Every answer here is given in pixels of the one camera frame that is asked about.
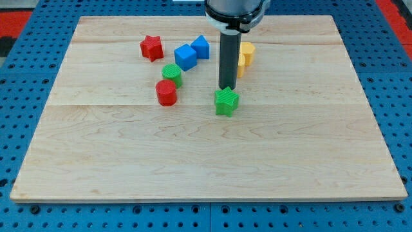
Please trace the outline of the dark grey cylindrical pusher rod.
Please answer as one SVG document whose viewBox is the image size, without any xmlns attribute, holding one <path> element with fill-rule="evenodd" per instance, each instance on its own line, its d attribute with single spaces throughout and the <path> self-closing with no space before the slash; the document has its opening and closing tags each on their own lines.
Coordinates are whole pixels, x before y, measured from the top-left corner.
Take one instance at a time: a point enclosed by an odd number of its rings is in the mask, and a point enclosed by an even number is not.
<svg viewBox="0 0 412 232">
<path fill-rule="evenodd" d="M 241 34 L 220 33 L 219 81 L 220 89 L 236 88 Z"/>
</svg>

